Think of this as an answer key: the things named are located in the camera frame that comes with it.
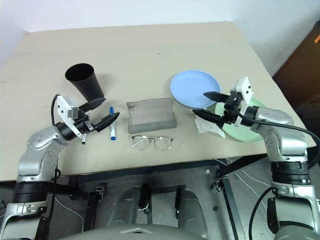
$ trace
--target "white tissue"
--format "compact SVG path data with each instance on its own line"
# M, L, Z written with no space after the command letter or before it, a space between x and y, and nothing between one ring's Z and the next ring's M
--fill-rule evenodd
M196 125L196 128L198 129L199 134L211 132L211 133L219 134L224 139L226 138L224 131L222 131L217 126L217 124L213 122L206 121L198 116L195 116L194 123Z

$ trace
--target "white cable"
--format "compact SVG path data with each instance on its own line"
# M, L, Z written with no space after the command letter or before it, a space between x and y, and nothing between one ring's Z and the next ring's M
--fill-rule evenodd
M218 159L214 159L214 160L216 160L217 162L222 163L223 165L227 166L227 164L225 164L224 162L222 162L222 161L220 161L220 160L218 160ZM258 198L260 198L260 196L258 195L258 193L256 193L256 191L255 191L252 187L250 187L236 172L235 172L234 174L235 174L249 189L251 189L252 192L254 192L254 194L255 194ZM264 204L264 202L263 202L263 201L261 201L261 202L262 202L265 210L267 210L267 207L266 207L266 205Z
M250 176L249 174L247 174L245 171L241 170L241 172L244 173L245 175L247 175L247 176L248 176L249 178L251 178L252 180L254 180L254 181L258 182L258 183L261 183L261 184L264 184L264 185L270 187L270 185L268 185L267 183L265 183L265 182L263 182L263 181L259 181L258 179L255 179L254 177L252 177L252 176Z
M55 199L55 200L58 202L58 204L60 204L62 207L64 207L65 209L68 209L70 212L74 213L75 215L78 215L79 218L81 218L81 221L82 221L82 232L84 232L84 225L85 225L85 223L84 223L83 217L82 217L79 213L77 213L77 212L73 211L72 209L68 208L67 206L63 205L56 197L55 197L54 199Z

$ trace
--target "white wall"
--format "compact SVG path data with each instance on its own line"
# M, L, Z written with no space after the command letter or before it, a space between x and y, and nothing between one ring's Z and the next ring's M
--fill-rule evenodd
M0 6L0 67L25 31L233 21L273 75L320 19L319 0L1 0Z

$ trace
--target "eyeglasses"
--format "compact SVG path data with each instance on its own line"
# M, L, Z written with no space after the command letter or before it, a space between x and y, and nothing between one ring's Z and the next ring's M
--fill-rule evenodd
M144 135L136 135L132 136L133 144L130 146L132 148L138 149L138 150L145 150L147 149L151 141L153 140L154 147L159 151L166 151L168 149L171 149L172 141L174 140L172 137L169 136L144 136Z

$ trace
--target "glasses frame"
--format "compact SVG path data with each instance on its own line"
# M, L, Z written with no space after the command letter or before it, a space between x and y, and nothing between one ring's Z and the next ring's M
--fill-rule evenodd
M138 141L138 142L135 143L135 138L136 138L136 137L141 137L142 139L141 139L140 141ZM173 139L172 137L170 137L170 136L135 135L135 136L132 136L131 138L132 138L132 141L133 141L133 144L130 146L131 148L135 148L135 149L140 150L140 151L146 150L147 148L149 148L149 146L150 146L150 144L151 144L151 141L153 140L154 148L157 149L157 150L160 151L160 152L165 152L165 151L171 149L171 148L172 148L172 147L171 147L172 141L174 140L174 139ZM160 150L160 149L158 149L158 148L156 147L156 139L161 139L161 138L166 138L166 139L169 139L169 140L170 140L170 145L168 146L168 148L167 148L166 150ZM147 146L146 148L144 148L144 149L138 149L136 146L137 146L139 143L141 143L142 141L144 141L145 139L148 139L148 140L149 140L148 146Z

